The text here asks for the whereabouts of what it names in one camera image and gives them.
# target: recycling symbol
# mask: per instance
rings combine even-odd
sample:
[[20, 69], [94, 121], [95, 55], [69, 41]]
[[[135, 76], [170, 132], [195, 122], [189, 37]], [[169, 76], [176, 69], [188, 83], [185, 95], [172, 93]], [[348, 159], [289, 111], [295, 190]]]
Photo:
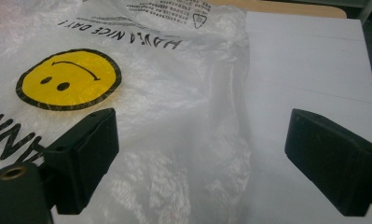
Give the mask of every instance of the recycling symbol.
[[194, 14], [192, 15], [192, 18], [194, 19], [195, 28], [199, 29], [207, 20], [207, 18], [200, 14]]

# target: yellow smiley face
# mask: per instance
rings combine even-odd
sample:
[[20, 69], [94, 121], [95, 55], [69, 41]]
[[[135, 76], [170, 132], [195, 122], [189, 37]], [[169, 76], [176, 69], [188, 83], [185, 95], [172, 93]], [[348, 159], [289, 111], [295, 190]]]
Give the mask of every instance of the yellow smiley face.
[[71, 49], [22, 74], [16, 93], [39, 108], [78, 110], [98, 104], [120, 82], [121, 71], [110, 57], [93, 49]]

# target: smiley face eye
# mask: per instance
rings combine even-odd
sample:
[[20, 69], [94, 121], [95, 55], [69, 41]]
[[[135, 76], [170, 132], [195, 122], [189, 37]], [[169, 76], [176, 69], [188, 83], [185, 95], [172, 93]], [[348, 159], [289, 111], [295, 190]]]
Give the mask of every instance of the smiley face eye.
[[70, 83], [69, 82], [63, 82], [57, 86], [58, 91], [65, 91], [67, 88], [69, 88]]
[[52, 77], [46, 77], [40, 81], [40, 84], [47, 84], [52, 80]]

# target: white plastic bag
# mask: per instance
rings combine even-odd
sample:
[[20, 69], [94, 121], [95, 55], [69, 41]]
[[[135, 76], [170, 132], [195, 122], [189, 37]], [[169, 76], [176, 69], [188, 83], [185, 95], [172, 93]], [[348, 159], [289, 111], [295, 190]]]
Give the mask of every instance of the white plastic bag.
[[120, 152], [89, 206], [56, 223], [236, 223], [244, 19], [200, 0], [0, 0], [0, 168], [113, 107]]

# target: wooden table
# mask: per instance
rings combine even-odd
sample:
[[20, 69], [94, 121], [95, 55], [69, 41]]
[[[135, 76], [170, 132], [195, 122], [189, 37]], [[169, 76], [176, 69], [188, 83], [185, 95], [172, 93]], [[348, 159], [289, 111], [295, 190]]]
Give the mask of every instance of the wooden table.
[[232, 5], [249, 11], [346, 19], [346, 13], [337, 7], [259, 0], [206, 0], [206, 2], [214, 5]]

